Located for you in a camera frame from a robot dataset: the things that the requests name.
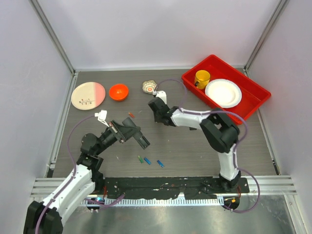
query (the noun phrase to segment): orange bowl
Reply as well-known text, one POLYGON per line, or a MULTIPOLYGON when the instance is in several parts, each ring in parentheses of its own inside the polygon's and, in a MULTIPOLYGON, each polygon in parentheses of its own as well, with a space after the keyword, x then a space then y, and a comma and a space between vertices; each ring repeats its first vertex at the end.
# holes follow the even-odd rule
POLYGON ((129 93, 129 89, 124 84, 115 84, 109 90, 109 96, 115 101, 124 101, 129 93))

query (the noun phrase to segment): white backdrop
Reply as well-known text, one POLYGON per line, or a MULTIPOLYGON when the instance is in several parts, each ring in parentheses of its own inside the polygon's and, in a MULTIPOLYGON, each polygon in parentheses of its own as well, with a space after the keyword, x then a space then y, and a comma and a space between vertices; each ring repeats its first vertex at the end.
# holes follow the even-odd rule
POLYGON ((278 0, 39 0, 76 69, 245 65, 278 0))
POLYGON ((281 172, 291 175, 312 233, 312 1, 290 1, 251 67, 272 97, 261 107, 281 172))
POLYGON ((0 233, 20 234, 71 75, 26 0, 0 1, 0 41, 0 233))

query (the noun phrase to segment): mug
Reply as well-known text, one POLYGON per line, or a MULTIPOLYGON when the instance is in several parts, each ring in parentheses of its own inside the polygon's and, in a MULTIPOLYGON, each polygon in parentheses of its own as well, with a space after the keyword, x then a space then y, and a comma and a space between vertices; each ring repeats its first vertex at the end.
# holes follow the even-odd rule
POLYGON ((195 74, 194 85, 197 89, 206 88, 207 84, 210 81, 210 74, 205 70, 199 70, 195 74))

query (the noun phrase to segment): red tray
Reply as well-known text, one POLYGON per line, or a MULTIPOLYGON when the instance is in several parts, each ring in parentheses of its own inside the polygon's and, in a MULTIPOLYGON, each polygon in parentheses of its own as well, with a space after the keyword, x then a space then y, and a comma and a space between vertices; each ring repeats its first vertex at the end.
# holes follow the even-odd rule
MULTIPOLYGON (((211 108, 218 107, 222 110, 234 112, 241 116, 244 120, 247 120, 271 96, 271 93, 269 91, 262 88, 260 85, 258 85, 247 76, 243 75, 238 70, 231 67, 215 55, 208 56, 201 63, 183 74, 182 80, 184 85, 190 91, 192 91, 192 93, 194 93, 211 108), (210 81, 223 78, 237 84, 242 91, 241 102, 237 106, 232 108, 221 108, 218 104, 216 104, 213 100, 205 95, 205 89, 200 90, 194 86, 195 73, 199 70, 208 71, 211 75, 210 81)), ((242 124, 239 119, 233 116, 230 117, 235 123, 242 124)))

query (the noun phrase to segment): small patterned plate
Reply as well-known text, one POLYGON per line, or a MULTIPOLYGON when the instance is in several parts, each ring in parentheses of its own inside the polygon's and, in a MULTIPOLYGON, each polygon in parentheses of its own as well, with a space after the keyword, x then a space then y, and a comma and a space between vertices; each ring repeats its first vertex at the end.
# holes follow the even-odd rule
POLYGON ((96 82, 79 85, 72 93, 72 104, 79 110, 91 110, 98 107, 105 98, 104 87, 96 82))
POLYGON ((156 88, 157 84, 154 80, 148 80, 143 82, 142 90, 147 94, 152 94, 153 90, 156 88))

